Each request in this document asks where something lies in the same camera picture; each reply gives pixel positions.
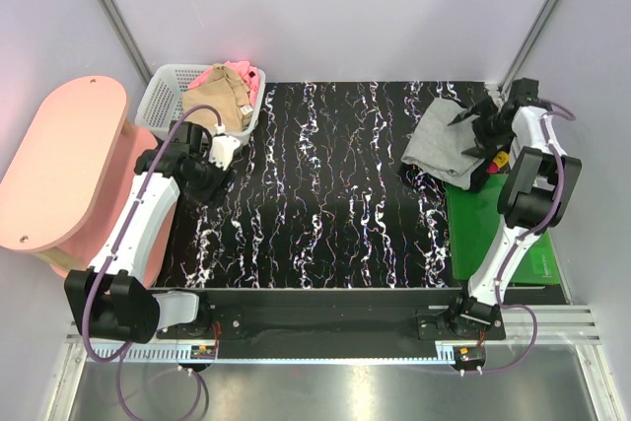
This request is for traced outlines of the grey t shirt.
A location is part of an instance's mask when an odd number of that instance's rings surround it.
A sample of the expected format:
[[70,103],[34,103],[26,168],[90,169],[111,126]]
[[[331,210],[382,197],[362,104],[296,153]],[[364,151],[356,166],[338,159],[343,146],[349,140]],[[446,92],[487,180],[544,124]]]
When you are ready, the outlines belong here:
[[483,160],[463,154],[475,145],[473,118],[451,125],[463,111],[455,100],[434,99],[411,134],[401,162],[417,167],[423,174],[470,190],[471,176]]

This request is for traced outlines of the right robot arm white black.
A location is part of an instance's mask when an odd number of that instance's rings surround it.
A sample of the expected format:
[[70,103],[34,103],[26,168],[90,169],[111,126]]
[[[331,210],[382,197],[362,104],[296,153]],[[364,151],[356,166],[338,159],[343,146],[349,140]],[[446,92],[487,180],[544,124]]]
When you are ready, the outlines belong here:
[[514,81],[506,101],[484,100],[454,119],[472,121],[473,142],[466,156],[490,162],[501,151],[510,171],[499,193],[497,233],[466,289],[450,304],[446,329],[473,339],[501,324],[510,280],[527,251],[563,218],[583,164],[560,145],[552,120],[573,120],[565,107],[538,95],[538,82]]

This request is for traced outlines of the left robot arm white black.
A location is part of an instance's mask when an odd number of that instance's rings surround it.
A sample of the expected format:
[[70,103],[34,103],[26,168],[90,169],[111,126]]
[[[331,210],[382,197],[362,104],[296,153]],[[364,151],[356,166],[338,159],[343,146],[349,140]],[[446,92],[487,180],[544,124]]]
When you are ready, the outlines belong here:
[[127,201],[102,249],[85,270],[72,270],[64,290],[80,334],[146,343],[178,325],[193,338],[212,328],[213,315],[187,291],[153,293],[144,284],[150,253],[181,197],[208,202],[225,181],[240,141],[212,136],[179,120],[161,146],[137,159]]

